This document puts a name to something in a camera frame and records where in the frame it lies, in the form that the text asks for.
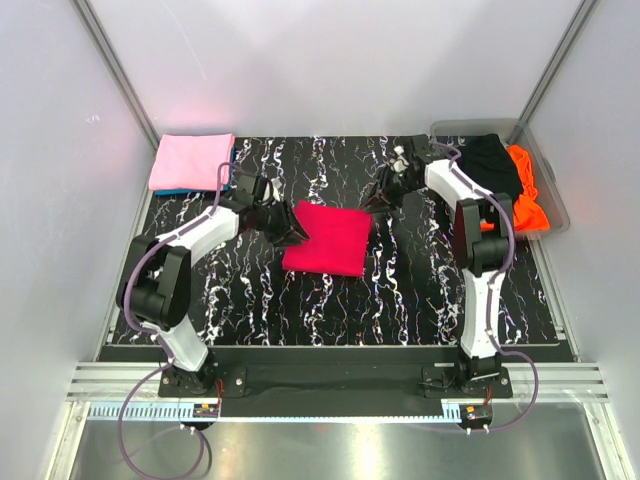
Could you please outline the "red t-shirt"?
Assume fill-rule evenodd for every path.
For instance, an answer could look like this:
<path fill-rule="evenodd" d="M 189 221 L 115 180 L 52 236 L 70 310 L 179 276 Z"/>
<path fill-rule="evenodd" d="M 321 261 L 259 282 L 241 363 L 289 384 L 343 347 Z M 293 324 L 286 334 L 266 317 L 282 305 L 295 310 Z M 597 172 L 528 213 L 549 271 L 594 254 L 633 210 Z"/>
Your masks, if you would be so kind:
<path fill-rule="evenodd" d="M 310 239 L 287 247 L 286 271 L 362 277 L 372 216 L 362 210 L 300 201 L 294 213 Z"/>

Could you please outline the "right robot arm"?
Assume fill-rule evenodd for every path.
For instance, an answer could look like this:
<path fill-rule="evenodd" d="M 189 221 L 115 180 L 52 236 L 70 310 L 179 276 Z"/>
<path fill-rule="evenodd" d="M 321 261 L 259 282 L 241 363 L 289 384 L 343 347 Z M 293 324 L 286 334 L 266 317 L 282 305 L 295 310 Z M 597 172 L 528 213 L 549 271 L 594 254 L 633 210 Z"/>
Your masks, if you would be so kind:
<path fill-rule="evenodd" d="M 515 250 L 511 198 L 493 194 L 469 178 L 453 160 L 402 160 L 382 167 L 362 208 L 368 213 L 398 209 L 404 196 L 428 189 L 454 210 L 453 251 L 465 284 L 465 319 L 452 384 L 476 396 L 497 379 L 499 301 Z"/>

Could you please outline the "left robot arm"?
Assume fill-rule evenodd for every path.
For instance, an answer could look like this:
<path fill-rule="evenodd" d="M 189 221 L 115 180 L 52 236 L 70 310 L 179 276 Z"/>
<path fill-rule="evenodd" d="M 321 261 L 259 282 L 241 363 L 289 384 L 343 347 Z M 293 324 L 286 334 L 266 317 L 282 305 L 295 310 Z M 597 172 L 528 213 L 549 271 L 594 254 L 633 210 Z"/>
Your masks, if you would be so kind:
<path fill-rule="evenodd" d="M 196 396 L 214 388 L 217 366 L 188 315 L 192 268 L 247 230 L 263 233 L 277 247 L 298 246 L 310 239 L 285 201 L 267 206 L 230 203 L 210 207 L 159 237 L 139 235 L 127 253 L 117 306 L 131 329 L 158 342 L 167 355 L 164 369 Z"/>

